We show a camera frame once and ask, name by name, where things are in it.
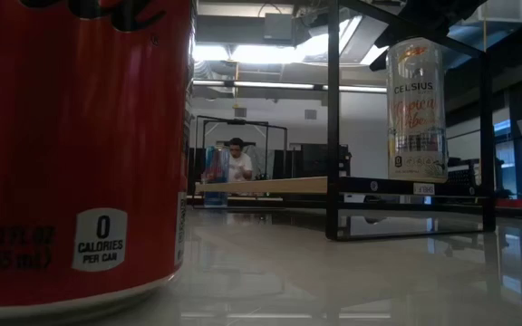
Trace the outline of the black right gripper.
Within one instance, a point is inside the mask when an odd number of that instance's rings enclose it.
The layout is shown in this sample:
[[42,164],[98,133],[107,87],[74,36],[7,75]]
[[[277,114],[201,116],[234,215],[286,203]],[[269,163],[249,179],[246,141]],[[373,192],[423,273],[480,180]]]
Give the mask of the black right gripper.
[[[449,28],[461,20],[466,20],[476,9],[488,0],[406,0],[399,17],[412,23],[425,26],[437,32],[448,33]],[[388,51],[402,39],[401,28],[389,25],[376,39],[374,45],[382,53],[374,55],[369,65],[372,72],[386,69]]]

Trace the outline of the white Celsius can black lid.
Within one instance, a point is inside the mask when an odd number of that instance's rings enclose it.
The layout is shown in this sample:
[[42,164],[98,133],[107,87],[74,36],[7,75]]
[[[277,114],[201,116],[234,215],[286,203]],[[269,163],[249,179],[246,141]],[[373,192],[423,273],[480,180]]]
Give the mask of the white Celsius can black lid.
[[387,53],[389,178],[444,183],[448,141],[440,47],[425,38],[396,43]]

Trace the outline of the red Coke Zero can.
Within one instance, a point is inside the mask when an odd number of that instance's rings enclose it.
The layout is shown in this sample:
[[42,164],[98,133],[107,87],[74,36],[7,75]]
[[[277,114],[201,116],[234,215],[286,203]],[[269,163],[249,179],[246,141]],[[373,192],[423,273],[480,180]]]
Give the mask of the red Coke Zero can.
[[0,324],[130,306],[183,260],[197,0],[0,0]]

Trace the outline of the grey ceiling box unit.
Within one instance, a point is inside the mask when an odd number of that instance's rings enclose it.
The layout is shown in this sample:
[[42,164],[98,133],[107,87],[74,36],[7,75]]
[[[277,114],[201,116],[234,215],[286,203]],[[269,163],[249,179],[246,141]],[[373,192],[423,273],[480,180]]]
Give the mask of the grey ceiling box unit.
[[266,43],[291,43],[294,20],[290,14],[265,14],[264,41]]

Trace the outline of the long tube light fixture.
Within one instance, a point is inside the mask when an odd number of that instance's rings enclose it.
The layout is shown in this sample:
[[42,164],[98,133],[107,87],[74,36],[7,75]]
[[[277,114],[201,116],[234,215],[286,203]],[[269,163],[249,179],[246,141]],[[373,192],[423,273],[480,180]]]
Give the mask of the long tube light fixture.
[[[291,82],[264,82],[264,81],[215,81],[215,80],[194,80],[194,86],[217,87],[217,88],[256,88],[272,90],[291,90],[291,91],[329,91],[329,86],[325,84],[311,83],[291,83]],[[354,93],[379,93],[387,92],[385,87],[371,86],[347,86],[338,87],[339,92]]]

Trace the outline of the black background cabinet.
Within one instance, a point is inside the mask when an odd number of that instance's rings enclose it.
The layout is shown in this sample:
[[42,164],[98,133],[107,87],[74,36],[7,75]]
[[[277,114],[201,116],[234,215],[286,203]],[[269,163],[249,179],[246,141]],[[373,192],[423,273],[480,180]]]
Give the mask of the black background cabinet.
[[272,179],[327,175],[325,144],[292,144],[289,150],[276,150],[274,154]]

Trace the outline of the bright ceiling light panel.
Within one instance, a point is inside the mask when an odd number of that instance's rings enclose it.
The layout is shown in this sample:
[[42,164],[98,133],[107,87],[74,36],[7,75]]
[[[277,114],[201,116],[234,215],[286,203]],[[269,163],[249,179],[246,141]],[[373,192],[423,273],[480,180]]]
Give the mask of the bright ceiling light panel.
[[289,64],[302,62],[306,54],[294,47],[198,43],[192,53],[196,62],[229,61],[253,64]]

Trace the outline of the white ceiling box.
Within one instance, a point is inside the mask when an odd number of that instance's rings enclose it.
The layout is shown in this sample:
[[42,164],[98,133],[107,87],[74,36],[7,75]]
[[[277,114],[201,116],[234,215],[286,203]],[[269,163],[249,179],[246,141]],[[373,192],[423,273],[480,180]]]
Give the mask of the white ceiling box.
[[472,15],[478,21],[522,24],[522,0],[487,0]]

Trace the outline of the black equipment stand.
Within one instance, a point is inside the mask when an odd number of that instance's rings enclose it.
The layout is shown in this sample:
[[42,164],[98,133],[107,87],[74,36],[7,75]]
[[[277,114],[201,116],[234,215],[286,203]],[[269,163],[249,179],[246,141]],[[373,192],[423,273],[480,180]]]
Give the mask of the black equipment stand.
[[[502,165],[504,161],[494,158],[495,197],[509,199],[512,192],[503,187]],[[448,184],[458,186],[479,186],[481,184],[481,165],[479,158],[449,158]]]

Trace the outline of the person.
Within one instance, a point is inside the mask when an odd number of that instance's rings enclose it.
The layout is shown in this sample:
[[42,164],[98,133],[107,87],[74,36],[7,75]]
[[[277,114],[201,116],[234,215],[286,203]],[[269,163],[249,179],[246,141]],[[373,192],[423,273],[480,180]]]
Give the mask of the person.
[[243,152],[244,141],[232,138],[229,141],[229,182],[250,181],[253,177],[251,158]]

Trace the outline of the black background rig frame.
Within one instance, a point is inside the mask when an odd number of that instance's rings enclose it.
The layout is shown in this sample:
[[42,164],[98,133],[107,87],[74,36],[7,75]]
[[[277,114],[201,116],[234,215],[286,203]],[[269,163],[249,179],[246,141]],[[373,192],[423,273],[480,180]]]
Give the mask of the black background rig frame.
[[280,129],[284,132],[284,148],[283,152],[283,172],[281,177],[286,177],[286,164],[287,164],[287,150],[288,150],[288,128],[276,126],[269,124],[268,122],[263,121],[248,121],[248,120],[240,120],[240,119],[221,119],[212,116],[205,115],[197,115],[195,118],[196,130],[195,130],[195,138],[194,138],[194,156],[193,156],[193,174],[197,173],[197,151],[201,149],[202,151],[202,164],[205,164],[206,153],[205,153],[205,142],[206,142],[206,128],[210,122],[215,123],[224,123],[227,125],[250,125],[255,127],[265,127],[266,128],[266,156],[268,156],[268,138],[269,138],[269,130],[270,129]]

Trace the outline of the wooden shelf with black frame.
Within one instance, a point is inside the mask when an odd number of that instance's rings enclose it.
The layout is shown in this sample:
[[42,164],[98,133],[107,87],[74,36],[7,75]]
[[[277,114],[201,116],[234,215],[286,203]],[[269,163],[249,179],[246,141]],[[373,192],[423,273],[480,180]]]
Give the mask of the wooden shelf with black frame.
[[[341,6],[353,9],[389,27],[397,27],[404,32],[421,36],[429,41],[450,48],[475,59],[479,64],[479,108],[480,108],[480,166],[481,185],[463,188],[425,181],[378,179],[370,177],[341,177],[339,175],[339,128],[340,128],[340,63],[339,63],[339,11]],[[199,184],[199,192],[251,192],[270,194],[310,194],[326,196],[325,235],[333,241],[358,241],[370,239],[390,239],[426,235],[455,235],[493,232],[496,230],[494,203],[494,141],[492,125],[492,78],[488,50],[479,50],[433,31],[428,27],[391,14],[362,0],[328,0],[328,84],[327,84],[327,175],[325,177],[288,178],[248,181],[225,184]],[[342,235],[340,215],[343,209],[362,209],[362,204],[344,203],[341,195],[398,195],[426,197],[474,197],[482,201],[482,222],[480,228],[436,230],[417,233],[388,233],[374,235]]]

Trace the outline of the black table frame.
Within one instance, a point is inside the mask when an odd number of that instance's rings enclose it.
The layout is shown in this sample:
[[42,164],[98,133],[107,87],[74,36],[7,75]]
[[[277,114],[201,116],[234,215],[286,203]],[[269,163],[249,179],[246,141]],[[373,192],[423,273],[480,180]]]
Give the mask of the black table frame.
[[[304,201],[304,200],[280,200],[279,198],[249,198],[231,197],[228,200],[229,208],[300,208],[300,209],[326,209],[324,201]],[[423,204],[389,204],[389,203],[340,203],[339,209],[351,210],[394,210],[394,211],[432,211],[450,212],[467,215],[481,216],[483,211],[481,206],[458,206],[458,205],[423,205]],[[496,218],[511,218],[522,220],[522,209],[509,207],[496,207]]]

